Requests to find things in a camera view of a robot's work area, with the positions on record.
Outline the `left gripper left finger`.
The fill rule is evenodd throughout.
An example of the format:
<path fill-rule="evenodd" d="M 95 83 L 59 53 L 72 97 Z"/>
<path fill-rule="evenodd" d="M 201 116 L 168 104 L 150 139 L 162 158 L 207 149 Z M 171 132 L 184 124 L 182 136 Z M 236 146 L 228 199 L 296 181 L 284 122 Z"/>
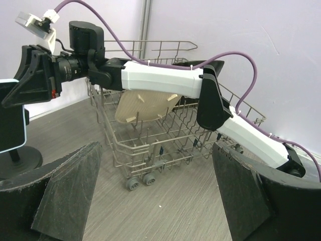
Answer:
<path fill-rule="evenodd" d="M 91 142 L 1 181 L 1 240 L 82 240 L 102 153 Z"/>

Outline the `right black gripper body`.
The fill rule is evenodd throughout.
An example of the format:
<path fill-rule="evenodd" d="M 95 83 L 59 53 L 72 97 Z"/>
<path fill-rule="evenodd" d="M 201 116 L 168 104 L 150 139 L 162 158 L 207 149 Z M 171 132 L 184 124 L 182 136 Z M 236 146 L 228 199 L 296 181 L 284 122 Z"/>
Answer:
<path fill-rule="evenodd" d="M 53 99 L 60 97 L 62 92 L 62 77 L 60 73 L 59 61 L 62 56 L 45 54 L 47 60 L 47 67 L 45 68 L 46 76 L 46 95 L 45 99 Z"/>

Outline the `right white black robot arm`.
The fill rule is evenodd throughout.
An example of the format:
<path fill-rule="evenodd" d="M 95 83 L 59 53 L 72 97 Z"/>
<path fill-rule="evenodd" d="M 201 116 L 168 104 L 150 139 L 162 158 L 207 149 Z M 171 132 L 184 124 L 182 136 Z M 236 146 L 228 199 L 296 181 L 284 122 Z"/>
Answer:
<path fill-rule="evenodd" d="M 163 92 L 198 101 L 200 127 L 231 138 L 270 167 L 303 177 L 305 168 L 292 144 L 262 133 L 244 118 L 220 91 L 217 74 L 222 61 L 179 66 L 105 57 L 104 31 L 83 21 L 69 23 L 71 53 L 53 55 L 40 45 L 22 47 L 16 86 L 2 100 L 3 107 L 48 102 L 57 98 L 62 83 L 82 77 L 108 90 Z"/>

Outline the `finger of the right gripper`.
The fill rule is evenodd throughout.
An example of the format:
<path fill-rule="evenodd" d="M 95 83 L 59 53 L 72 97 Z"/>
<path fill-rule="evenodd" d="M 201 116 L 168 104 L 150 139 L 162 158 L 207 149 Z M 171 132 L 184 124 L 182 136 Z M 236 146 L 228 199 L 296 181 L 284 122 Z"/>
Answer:
<path fill-rule="evenodd" d="M 18 83 L 3 99 L 3 107 L 50 101 L 49 53 L 39 45 L 22 46 L 21 62 L 15 74 Z"/>

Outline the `phone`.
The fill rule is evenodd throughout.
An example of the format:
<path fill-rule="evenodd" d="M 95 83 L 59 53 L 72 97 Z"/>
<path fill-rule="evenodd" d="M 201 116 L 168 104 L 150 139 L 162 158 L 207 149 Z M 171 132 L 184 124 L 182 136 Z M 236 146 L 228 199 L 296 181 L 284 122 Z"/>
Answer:
<path fill-rule="evenodd" d="M 1 79 L 1 153 L 22 147 L 27 141 L 24 106 L 4 107 L 2 104 L 17 83 L 15 79 Z"/>

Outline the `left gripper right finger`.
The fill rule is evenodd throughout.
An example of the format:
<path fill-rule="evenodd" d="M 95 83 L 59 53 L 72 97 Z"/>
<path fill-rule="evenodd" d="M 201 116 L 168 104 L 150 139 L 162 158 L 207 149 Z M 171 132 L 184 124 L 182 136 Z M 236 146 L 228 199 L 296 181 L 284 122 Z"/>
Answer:
<path fill-rule="evenodd" d="M 232 240 L 320 240 L 320 183 L 213 144 L 213 165 Z"/>

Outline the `black phone stand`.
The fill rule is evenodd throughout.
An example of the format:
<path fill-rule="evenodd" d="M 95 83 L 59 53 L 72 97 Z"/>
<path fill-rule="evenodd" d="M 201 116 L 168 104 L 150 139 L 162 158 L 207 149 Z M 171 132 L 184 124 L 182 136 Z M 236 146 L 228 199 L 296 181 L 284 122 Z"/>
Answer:
<path fill-rule="evenodd" d="M 25 110 L 26 124 L 29 124 L 29 112 Z M 17 149 L 1 153 L 1 180 L 31 171 L 40 167 L 43 157 L 39 150 L 24 144 Z"/>

